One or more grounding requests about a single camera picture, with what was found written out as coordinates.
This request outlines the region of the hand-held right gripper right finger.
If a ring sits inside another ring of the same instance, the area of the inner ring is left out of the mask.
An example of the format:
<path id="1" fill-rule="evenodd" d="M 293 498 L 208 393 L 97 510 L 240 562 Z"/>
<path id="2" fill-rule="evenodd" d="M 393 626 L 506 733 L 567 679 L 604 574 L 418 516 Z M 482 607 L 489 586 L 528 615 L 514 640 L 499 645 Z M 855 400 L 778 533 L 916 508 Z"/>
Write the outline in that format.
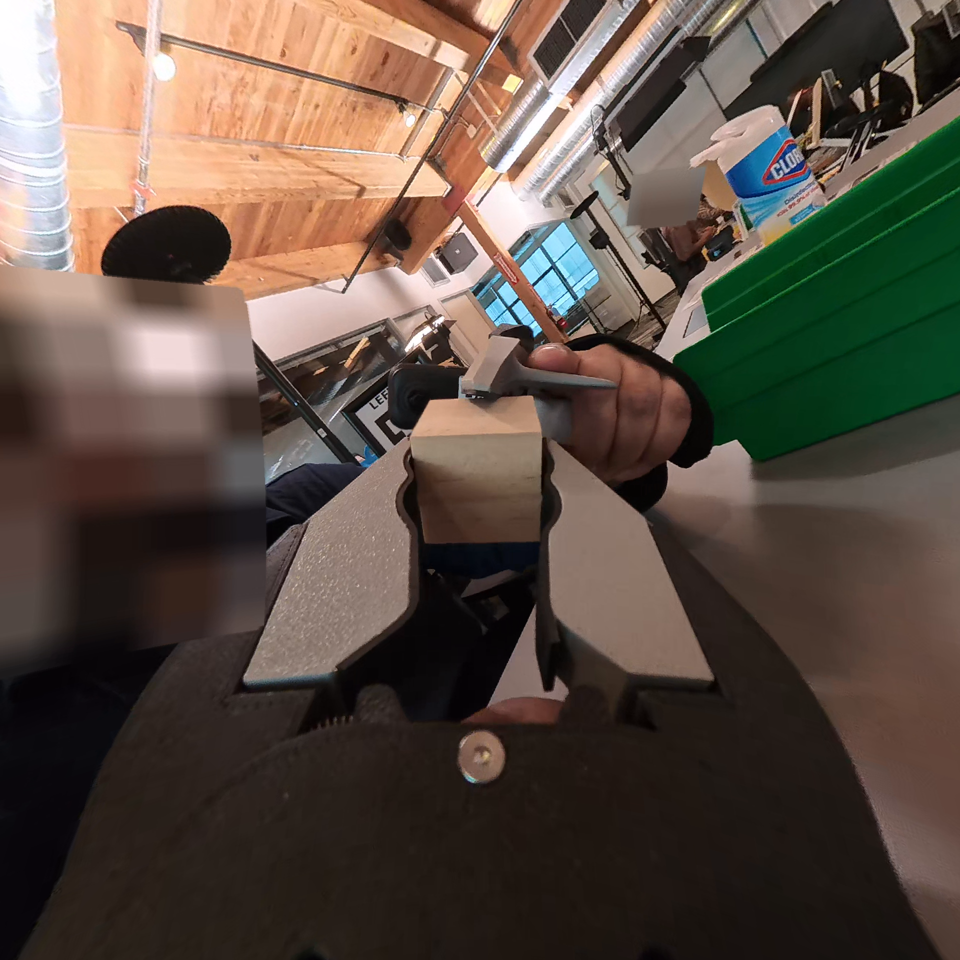
<path id="1" fill-rule="evenodd" d="M 704 692 L 714 672 L 644 516 L 544 443 L 534 651 L 546 692 L 592 688 L 611 714 L 642 690 Z"/>

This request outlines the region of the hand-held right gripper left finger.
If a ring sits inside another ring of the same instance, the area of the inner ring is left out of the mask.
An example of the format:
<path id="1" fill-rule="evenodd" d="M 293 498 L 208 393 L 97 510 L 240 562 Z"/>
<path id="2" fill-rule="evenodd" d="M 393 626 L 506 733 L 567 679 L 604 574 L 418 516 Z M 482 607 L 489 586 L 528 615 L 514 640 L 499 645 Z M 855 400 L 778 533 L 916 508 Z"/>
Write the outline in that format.
<path id="1" fill-rule="evenodd" d="M 419 530 L 403 440 L 305 524 L 246 667 L 248 690 L 316 686 L 399 630 L 420 599 Z"/>

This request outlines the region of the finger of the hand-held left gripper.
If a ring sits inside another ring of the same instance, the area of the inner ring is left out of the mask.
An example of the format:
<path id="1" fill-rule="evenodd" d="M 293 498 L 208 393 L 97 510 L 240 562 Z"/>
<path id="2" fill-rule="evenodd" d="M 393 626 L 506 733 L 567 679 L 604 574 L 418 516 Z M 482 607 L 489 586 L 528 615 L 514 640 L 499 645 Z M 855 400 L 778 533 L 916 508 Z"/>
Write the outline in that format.
<path id="1" fill-rule="evenodd" d="M 460 399 L 495 401 L 508 395 L 520 340 L 493 335 L 460 378 Z"/>

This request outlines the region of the blue-striped wooden cube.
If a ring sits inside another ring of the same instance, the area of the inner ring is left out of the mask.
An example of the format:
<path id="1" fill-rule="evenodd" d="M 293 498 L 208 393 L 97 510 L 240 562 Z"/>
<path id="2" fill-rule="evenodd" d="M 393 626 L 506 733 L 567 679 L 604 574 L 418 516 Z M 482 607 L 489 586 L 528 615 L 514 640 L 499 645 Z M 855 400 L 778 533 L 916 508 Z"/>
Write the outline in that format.
<path id="1" fill-rule="evenodd" d="M 540 541 L 544 436 L 533 397 L 432 399 L 410 447 L 426 545 Z"/>

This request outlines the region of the green plastic bin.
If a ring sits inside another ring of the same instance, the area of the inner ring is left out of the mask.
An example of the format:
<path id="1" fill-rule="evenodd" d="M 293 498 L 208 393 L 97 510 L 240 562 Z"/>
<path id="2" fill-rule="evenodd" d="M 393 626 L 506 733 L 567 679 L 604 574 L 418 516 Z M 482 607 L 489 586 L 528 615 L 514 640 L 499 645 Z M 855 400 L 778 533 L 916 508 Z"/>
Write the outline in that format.
<path id="1" fill-rule="evenodd" d="M 766 461 L 958 394 L 959 121 L 702 290 L 673 364 Z"/>

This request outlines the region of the person's left forearm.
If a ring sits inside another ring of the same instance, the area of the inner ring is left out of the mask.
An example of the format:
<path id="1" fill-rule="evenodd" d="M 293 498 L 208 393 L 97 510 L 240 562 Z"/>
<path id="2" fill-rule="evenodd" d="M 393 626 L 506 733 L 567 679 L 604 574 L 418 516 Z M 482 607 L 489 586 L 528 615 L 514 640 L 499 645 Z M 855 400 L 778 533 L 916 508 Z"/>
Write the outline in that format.
<path id="1" fill-rule="evenodd" d="M 668 485 L 668 463 L 663 462 L 647 473 L 612 488 L 633 510 L 646 514 L 663 498 Z"/>

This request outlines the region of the person's left hand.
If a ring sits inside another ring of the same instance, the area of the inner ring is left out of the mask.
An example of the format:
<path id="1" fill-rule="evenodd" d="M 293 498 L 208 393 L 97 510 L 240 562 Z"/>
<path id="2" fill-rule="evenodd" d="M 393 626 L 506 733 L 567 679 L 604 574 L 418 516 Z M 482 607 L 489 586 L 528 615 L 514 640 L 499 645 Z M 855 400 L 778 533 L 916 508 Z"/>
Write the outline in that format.
<path id="1" fill-rule="evenodd" d="M 633 481 L 666 464 L 691 424 L 690 399 L 672 379 L 603 343 L 575 351 L 550 343 L 526 364 L 558 374 L 605 379 L 613 389 L 577 390 L 564 448 L 609 486 Z"/>

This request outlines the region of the cardboard box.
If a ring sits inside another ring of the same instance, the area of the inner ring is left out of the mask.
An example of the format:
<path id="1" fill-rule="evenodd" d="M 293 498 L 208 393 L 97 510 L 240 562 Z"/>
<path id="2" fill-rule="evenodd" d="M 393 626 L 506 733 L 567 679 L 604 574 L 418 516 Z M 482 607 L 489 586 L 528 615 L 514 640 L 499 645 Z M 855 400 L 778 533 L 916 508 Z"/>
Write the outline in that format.
<path id="1" fill-rule="evenodd" d="M 722 152 L 723 147 L 717 141 L 690 159 L 689 168 L 703 174 L 696 220 L 733 216 L 737 209 L 738 197 L 718 162 Z"/>

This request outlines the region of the black hanging screen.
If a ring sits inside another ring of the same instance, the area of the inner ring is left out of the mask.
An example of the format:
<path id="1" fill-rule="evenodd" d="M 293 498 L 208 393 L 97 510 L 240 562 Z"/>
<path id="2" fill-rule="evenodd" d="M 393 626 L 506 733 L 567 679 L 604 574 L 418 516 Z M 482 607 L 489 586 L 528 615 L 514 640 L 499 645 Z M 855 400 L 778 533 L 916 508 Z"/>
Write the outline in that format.
<path id="1" fill-rule="evenodd" d="M 625 153 L 642 140 L 686 90 L 685 76 L 702 64 L 711 44 L 708 35 L 683 39 L 642 78 L 610 124 Z"/>

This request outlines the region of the ceiling air vent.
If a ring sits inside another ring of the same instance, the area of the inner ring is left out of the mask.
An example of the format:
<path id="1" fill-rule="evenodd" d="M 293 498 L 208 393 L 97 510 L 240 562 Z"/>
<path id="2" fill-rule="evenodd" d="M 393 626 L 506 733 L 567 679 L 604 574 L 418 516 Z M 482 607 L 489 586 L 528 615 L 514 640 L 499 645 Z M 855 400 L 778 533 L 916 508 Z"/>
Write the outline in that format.
<path id="1" fill-rule="evenodd" d="M 550 85 L 600 28 L 625 9 L 620 1 L 567 1 L 537 38 L 528 56 L 542 82 Z"/>

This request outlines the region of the disinfecting wipes canister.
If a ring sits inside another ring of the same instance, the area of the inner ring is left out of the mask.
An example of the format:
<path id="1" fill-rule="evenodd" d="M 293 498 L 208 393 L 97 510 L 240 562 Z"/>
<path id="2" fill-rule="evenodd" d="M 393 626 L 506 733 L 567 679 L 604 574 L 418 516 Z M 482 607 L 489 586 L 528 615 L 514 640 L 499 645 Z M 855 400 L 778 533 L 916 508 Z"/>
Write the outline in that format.
<path id="1" fill-rule="evenodd" d="M 720 126 L 700 158 L 716 162 L 762 245 L 826 206 L 803 150 L 774 105 L 756 107 Z"/>

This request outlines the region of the black computer monitor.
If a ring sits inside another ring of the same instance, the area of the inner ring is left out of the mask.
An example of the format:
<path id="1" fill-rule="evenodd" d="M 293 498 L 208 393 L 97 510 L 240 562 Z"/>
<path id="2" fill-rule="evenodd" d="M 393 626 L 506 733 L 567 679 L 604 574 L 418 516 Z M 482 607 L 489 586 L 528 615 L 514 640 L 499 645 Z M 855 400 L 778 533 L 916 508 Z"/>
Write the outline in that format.
<path id="1" fill-rule="evenodd" d="M 843 86 L 855 87 L 908 47 L 889 2 L 830 2 L 750 75 L 750 83 L 785 85 L 792 90 L 829 69 Z"/>

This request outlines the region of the black wall speaker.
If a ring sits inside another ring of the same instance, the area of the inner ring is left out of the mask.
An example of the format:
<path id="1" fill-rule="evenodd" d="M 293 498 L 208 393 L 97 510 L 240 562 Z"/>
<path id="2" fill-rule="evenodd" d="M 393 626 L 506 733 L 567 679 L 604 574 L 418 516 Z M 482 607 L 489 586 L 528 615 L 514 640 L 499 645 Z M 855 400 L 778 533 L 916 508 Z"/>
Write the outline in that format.
<path id="1" fill-rule="evenodd" d="M 471 236 L 461 228 L 436 249 L 434 257 L 443 270 L 454 276 L 461 274 L 474 263 L 478 250 Z"/>

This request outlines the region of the silver air duct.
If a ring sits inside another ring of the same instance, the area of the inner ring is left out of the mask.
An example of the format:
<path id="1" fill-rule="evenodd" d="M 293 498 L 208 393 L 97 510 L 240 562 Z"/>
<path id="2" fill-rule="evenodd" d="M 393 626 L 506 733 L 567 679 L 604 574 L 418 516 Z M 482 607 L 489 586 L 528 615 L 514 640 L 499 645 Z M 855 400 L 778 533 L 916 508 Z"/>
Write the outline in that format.
<path id="1" fill-rule="evenodd" d="M 608 26 L 597 30 L 550 84 L 544 84 L 531 67 L 528 54 L 529 67 L 520 90 L 496 121 L 492 132 L 486 134 L 477 147 L 487 167 L 497 173 L 504 173 L 512 167 L 622 25 L 637 17 L 636 10 L 645 15 L 654 6 L 654 2 L 620 2 L 625 3 L 624 10 Z"/>
<path id="2" fill-rule="evenodd" d="M 519 198 L 545 204 L 563 189 L 576 178 L 579 166 L 589 160 L 594 119 L 632 79 L 681 42 L 719 35 L 747 6 L 747 2 L 734 1 L 655 2 L 513 181 Z"/>
<path id="3" fill-rule="evenodd" d="M 74 269 L 53 1 L 1 3 L 2 263 Z"/>

